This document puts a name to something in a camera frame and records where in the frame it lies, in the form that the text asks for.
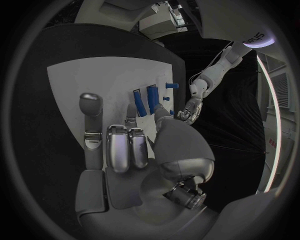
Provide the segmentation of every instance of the blue handle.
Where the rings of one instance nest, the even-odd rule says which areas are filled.
[[[154,107],[160,103],[159,88],[157,86],[149,86],[147,87],[147,93],[150,114],[154,114]]]
[[[146,112],[146,109],[145,109],[144,104],[142,102],[140,93],[138,91],[134,91],[133,95],[134,95],[134,102],[135,102],[137,111],[139,113],[139,116],[140,117],[145,117],[147,115],[147,112]]]
[[[166,89],[178,89],[179,84],[178,83],[166,83],[165,88]]]

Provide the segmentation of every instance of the robotic arm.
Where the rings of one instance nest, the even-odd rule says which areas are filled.
[[[239,65],[243,60],[242,57],[251,50],[252,48],[239,42],[223,49],[219,61],[203,70],[189,86],[191,99],[186,103],[184,110],[178,112],[177,116],[188,125],[192,125],[199,117],[203,98],[206,98],[221,83],[224,75]]]

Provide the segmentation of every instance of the black curtain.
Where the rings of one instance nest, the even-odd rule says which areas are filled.
[[[197,32],[171,34],[160,41],[185,60],[186,102],[191,97],[189,78],[205,69],[229,43],[202,39]],[[234,200],[255,194],[262,177],[266,146],[256,100],[257,70],[256,52],[252,50],[203,99],[200,116],[192,125],[207,140],[215,156],[214,174],[201,189],[207,193],[205,204],[218,212]]]

